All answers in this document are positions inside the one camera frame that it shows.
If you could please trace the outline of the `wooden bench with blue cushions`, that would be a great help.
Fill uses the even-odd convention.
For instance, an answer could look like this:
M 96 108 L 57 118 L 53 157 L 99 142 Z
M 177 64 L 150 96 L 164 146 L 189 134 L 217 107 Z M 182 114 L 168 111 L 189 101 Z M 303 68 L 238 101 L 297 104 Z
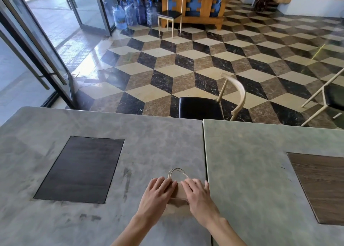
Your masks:
M 227 0 L 161 0 L 162 11 L 179 12 L 174 23 L 214 25 L 221 30 Z

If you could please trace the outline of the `brown paper bag with handles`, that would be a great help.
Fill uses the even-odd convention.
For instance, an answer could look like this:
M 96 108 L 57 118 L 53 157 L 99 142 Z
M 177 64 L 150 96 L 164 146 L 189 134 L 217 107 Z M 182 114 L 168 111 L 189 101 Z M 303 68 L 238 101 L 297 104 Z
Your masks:
M 188 202 L 186 192 L 180 183 L 178 183 L 178 197 L 175 199 L 169 199 L 165 211 L 162 214 L 162 216 L 172 215 L 179 217 L 194 217 L 190 210 L 190 204 Z

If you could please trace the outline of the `glass door with black frame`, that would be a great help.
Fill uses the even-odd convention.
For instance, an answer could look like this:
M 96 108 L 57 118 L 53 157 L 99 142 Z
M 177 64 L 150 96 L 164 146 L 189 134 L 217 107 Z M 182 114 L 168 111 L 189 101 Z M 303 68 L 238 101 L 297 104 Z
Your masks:
M 0 29 L 50 87 L 46 90 L 0 37 L 0 113 L 50 107 L 58 97 L 78 109 L 71 73 L 24 0 L 0 0 Z
M 120 0 L 67 0 L 80 28 L 90 34 L 111 36 L 115 29 L 113 7 Z

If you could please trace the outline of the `person's right hand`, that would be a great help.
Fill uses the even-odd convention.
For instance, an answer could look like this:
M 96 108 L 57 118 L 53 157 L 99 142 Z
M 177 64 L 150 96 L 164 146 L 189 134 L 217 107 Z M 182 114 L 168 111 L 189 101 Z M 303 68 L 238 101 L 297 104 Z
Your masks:
M 188 202 L 190 204 L 190 210 L 194 217 L 197 219 L 207 218 L 208 216 L 221 216 L 220 212 L 211 199 L 210 195 L 204 192 L 205 182 L 202 183 L 199 179 L 194 179 L 199 187 L 199 191 L 196 193 L 188 193 L 186 191 L 186 179 L 181 181 L 181 185 L 186 192 Z

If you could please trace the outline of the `person's left forearm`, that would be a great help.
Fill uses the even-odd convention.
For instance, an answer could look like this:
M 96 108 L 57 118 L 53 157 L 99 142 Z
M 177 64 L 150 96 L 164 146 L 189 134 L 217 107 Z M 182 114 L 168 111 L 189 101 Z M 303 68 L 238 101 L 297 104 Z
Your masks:
M 139 246 L 153 226 L 149 218 L 135 214 L 110 246 Z

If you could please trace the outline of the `person's right forearm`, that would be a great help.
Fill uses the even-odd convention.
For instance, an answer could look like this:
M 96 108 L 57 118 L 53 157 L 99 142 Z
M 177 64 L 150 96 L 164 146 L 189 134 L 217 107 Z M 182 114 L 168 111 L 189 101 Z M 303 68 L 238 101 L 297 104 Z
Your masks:
M 219 246 L 247 246 L 225 218 L 208 216 L 197 221 L 210 232 Z

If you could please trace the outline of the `dark brown bag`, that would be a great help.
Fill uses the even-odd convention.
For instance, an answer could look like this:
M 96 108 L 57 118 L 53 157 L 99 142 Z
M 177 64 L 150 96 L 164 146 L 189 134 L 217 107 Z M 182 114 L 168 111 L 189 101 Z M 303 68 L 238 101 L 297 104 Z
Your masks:
M 255 0 L 253 10 L 255 12 L 263 12 L 271 0 Z

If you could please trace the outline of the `group of blue water jugs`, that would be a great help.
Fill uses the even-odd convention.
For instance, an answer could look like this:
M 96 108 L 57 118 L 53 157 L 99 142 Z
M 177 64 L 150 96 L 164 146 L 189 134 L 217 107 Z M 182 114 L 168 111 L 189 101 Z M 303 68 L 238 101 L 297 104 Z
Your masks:
M 118 30 L 137 25 L 158 25 L 161 0 L 119 0 L 112 6 L 114 27 Z

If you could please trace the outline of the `person's left hand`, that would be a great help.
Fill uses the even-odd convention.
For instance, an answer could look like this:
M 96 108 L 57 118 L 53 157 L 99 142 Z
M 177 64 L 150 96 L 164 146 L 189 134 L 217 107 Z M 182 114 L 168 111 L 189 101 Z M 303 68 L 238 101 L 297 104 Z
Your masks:
M 146 188 L 136 214 L 149 218 L 155 225 L 165 211 L 167 202 L 174 190 L 175 182 L 177 181 L 171 179 L 170 191 L 168 193 L 160 193 L 160 177 L 157 178 L 157 192 L 148 193 Z

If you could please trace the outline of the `wooden chair with black seat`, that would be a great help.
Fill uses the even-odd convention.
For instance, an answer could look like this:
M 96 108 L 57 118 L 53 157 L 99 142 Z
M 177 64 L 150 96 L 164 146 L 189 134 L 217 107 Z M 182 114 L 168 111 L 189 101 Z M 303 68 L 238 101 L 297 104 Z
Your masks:
M 234 121 L 246 101 L 246 90 L 241 82 L 228 74 L 222 73 L 221 77 L 225 79 L 225 82 L 216 100 L 201 97 L 180 97 L 178 118 L 194 120 L 225 120 L 220 103 L 226 89 L 226 85 L 230 82 L 237 89 L 240 96 L 239 104 L 231 111 L 230 121 Z
M 320 89 L 318 89 L 301 107 L 305 107 L 311 100 L 313 100 L 318 94 L 322 94 L 324 105 L 310 116 L 301 126 L 307 125 L 311 120 L 316 118 L 319 114 L 324 112 L 326 109 L 331 108 L 338 113 L 332 118 L 336 119 L 344 113 L 344 86 L 332 84 L 342 73 L 344 67 L 330 78 Z
M 167 20 L 167 28 L 169 27 L 169 21 L 172 22 L 172 38 L 174 37 L 173 32 L 174 32 L 174 21 L 177 18 L 180 18 L 180 32 L 181 32 L 181 27 L 182 27 L 182 16 L 183 16 L 183 2 L 184 0 L 181 0 L 181 11 L 175 11 L 175 10 L 169 10 L 169 0 L 166 0 L 166 7 L 167 9 L 162 11 L 160 14 L 157 14 L 157 20 L 158 20 L 158 31 L 159 35 L 161 35 L 161 19 Z

